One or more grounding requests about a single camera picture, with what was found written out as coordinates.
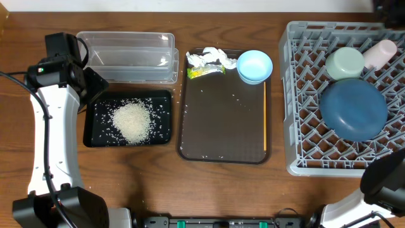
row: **light blue bowl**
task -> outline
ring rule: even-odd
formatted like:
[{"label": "light blue bowl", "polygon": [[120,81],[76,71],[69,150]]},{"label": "light blue bowl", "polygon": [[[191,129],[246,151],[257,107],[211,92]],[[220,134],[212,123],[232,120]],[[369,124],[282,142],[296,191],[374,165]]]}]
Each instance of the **light blue bowl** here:
[{"label": "light blue bowl", "polygon": [[261,51],[246,51],[236,64],[240,79],[245,83],[256,85],[266,80],[273,71],[270,57]]}]

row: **dish rack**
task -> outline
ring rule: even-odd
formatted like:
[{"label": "dish rack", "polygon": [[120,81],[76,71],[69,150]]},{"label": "dish rack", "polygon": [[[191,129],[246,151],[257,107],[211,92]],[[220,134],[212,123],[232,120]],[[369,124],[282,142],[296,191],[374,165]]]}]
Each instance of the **dish rack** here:
[{"label": "dish rack", "polygon": [[[287,170],[297,176],[361,177],[374,160],[405,146],[405,31],[381,23],[290,22],[279,44],[284,89],[284,141]],[[340,138],[322,119],[322,92],[335,81],[325,66],[341,47],[364,53],[383,39],[397,54],[379,71],[364,69],[361,79],[385,97],[389,117],[383,130],[365,142]]]}]

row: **green clip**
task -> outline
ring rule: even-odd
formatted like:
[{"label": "green clip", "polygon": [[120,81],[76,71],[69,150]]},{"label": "green clip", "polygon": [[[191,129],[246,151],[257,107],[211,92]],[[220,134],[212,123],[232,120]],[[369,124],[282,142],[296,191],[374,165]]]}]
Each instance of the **green clip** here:
[{"label": "green clip", "polygon": [[185,228],[185,221],[177,221],[177,228]]},{"label": "green clip", "polygon": [[267,222],[259,222],[259,228],[267,228]]}]

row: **wooden table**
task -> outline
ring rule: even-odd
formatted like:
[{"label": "wooden table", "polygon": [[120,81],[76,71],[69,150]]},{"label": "wooden table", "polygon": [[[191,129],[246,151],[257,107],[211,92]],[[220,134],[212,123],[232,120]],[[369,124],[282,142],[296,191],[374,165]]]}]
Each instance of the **wooden table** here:
[{"label": "wooden table", "polygon": [[[260,49],[275,64],[271,76],[271,150],[264,165],[189,162],[175,150],[182,74],[174,85],[173,137],[164,146],[86,148],[85,114],[77,119],[78,162],[85,188],[109,207],[129,206],[142,216],[271,217],[291,207],[311,215],[359,187],[359,179],[293,177],[285,169],[284,97],[278,42],[289,21],[372,21],[371,14],[328,13],[11,13],[0,42],[0,70],[25,71],[46,57],[44,36],[83,30],[171,32],[180,52],[197,47]],[[139,85],[114,85],[136,89]],[[34,115],[29,95],[0,79],[0,226],[17,227],[13,200],[25,198],[34,160]],[[405,220],[391,220],[405,227]]]}]

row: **dark blue bowl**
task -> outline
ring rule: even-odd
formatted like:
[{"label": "dark blue bowl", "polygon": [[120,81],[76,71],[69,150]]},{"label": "dark blue bowl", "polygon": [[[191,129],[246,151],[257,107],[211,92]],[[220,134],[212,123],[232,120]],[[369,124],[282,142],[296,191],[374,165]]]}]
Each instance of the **dark blue bowl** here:
[{"label": "dark blue bowl", "polygon": [[340,80],[321,97],[320,110],[326,125],[350,141],[375,137],[388,117],[385,98],[370,83],[359,79]]}]

